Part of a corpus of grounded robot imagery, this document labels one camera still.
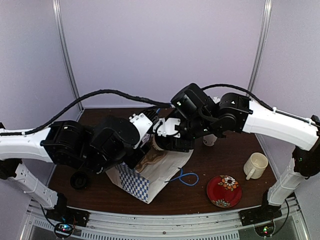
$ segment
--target red bowl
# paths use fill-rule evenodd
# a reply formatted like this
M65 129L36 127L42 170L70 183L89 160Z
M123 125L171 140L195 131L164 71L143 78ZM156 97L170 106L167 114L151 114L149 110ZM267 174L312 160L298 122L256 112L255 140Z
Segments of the red bowl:
M232 176L220 175L209 181L206 194L214 205L220 208L232 208L240 202L242 189Z

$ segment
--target blue cord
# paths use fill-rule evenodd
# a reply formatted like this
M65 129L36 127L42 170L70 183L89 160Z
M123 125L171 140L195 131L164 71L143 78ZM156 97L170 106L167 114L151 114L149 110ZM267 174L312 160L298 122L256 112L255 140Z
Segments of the blue cord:
M187 185L187 186L189 186L189 187L193 187L194 185L196 185L196 184L199 182L199 177L198 177L198 175L197 175L196 173L194 173L194 172L188 172L188 173L185 173L185 174L184 174L184 171L182 170L182 168L180 168L180 167L178 167L178 168L181 170L180 176L177 176L177 177L175 177L175 178L173 178L173 179L171 179L171 180L169 180L169 181L166 181L165 183L167 183L167 182L172 182L172 181L174 181L174 180L179 179L180 182L182 182L183 184L185 184L185 185ZM181 179L181 178L183 178L183 177L191 176L191 175L196 176L196 181L195 181L195 183L193 183L193 184L186 183L185 181L183 181L183 180Z

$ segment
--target white cup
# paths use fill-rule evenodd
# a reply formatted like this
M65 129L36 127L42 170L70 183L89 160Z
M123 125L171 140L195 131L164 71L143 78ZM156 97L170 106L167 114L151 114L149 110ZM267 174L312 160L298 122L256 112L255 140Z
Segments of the white cup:
M209 134L203 137L204 145L209 147L215 145L216 140L217 140L217 137L214 134Z
M253 153L244 164L243 171L247 180L258 179L262 176L268 166L268 158L262 153Z

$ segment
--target blue and white checkered fabric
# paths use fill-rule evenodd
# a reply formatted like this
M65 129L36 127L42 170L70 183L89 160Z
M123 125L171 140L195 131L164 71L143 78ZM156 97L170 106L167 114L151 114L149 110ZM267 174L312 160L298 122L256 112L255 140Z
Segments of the blue and white checkered fabric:
M149 180L131 170L125 164L115 167L119 171L122 189L146 203L148 200Z

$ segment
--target brown wooden table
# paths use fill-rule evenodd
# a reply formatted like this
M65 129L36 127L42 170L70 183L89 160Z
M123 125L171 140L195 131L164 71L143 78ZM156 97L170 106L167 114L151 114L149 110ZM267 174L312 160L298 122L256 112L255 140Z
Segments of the brown wooden table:
M107 115L127 118L132 113L138 114L139 109L86 109L80 123L96 125ZM168 111L162 110L160 113L166 115ZM206 186L214 176L230 175L241 185L242 199L236 206L226 210L241 209L261 204L263 193L276 182L270 166L261 178L246 180L243 166L254 152L263 153L254 134L228 132L227 138L218 139L213 147L203 145L201 139L198 139L190 160L183 167L184 173L198 174L198 184L190 187L178 180L170 182L150 204L112 184L105 173L95 175L87 172L89 186L83 190L74 190L69 182L76 170L64 165L57 166L49 187L65 194L68 205L76 208L139 215L195 214L225 210L210 202ZM185 177L184 180L193 183L194 176Z

